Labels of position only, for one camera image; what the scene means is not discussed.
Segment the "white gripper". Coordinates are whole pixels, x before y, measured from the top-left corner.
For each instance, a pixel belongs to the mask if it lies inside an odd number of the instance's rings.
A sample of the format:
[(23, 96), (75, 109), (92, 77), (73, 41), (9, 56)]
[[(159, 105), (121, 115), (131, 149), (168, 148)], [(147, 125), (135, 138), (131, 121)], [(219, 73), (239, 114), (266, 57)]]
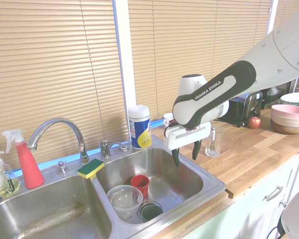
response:
[(176, 167), (179, 167), (179, 148), (194, 143), (192, 159), (196, 160), (200, 152), (202, 139), (209, 136), (211, 132), (211, 123), (200, 124), (195, 129), (187, 130), (177, 125), (167, 127), (164, 132), (164, 146), (171, 151), (173, 161)]

